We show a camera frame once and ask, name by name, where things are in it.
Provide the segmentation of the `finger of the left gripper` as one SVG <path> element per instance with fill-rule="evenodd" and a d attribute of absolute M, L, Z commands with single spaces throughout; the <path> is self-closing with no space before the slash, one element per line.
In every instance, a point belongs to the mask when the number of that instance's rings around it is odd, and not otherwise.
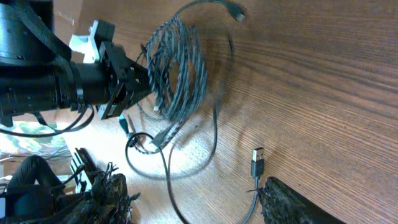
<path fill-rule="evenodd" d="M 129 109 L 130 107 L 132 107 L 133 105 L 135 105 L 136 103 L 138 103 L 143 98 L 147 97 L 153 92 L 152 86 L 150 85 L 149 82 L 147 69 L 131 59 L 128 59 L 128 61 L 130 64 L 129 70 L 132 72 L 134 93 L 131 99 L 129 100 L 129 103 L 126 106 L 126 109 Z"/>

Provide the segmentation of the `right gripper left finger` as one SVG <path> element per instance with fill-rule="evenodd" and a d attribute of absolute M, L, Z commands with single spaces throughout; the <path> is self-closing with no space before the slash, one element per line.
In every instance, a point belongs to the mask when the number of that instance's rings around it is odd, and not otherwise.
<path fill-rule="evenodd" d="M 131 222 L 132 203 L 141 194 L 128 194 L 126 176 L 115 173 L 109 162 L 98 172 L 91 190 L 63 218 L 63 224 L 127 224 Z"/>

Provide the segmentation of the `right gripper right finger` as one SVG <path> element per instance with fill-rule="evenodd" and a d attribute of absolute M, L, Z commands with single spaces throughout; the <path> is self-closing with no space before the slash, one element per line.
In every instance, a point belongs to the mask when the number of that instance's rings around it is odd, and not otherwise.
<path fill-rule="evenodd" d="M 257 195 L 266 224 L 345 224 L 276 177 L 268 177 Z"/>

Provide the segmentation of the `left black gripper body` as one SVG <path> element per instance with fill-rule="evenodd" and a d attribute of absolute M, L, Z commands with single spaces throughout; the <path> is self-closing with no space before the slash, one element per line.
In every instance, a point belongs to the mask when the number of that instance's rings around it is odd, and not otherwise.
<path fill-rule="evenodd" d="M 112 42 L 102 42 L 99 52 L 110 97 L 96 109 L 100 119 L 109 119 L 120 116 L 133 97 L 132 63 L 124 49 Z"/>

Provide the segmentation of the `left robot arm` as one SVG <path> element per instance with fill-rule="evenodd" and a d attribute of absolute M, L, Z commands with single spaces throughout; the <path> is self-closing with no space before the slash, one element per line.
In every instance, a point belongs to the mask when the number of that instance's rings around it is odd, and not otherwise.
<path fill-rule="evenodd" d="M 82 63 L 53 31 L 52 1 L 1 2 L 1 124 L 26 113 L 94 106 L 101 119 L 150 95 L 147 69 L 113 42 L 115 26 L 95 21 Z"/>

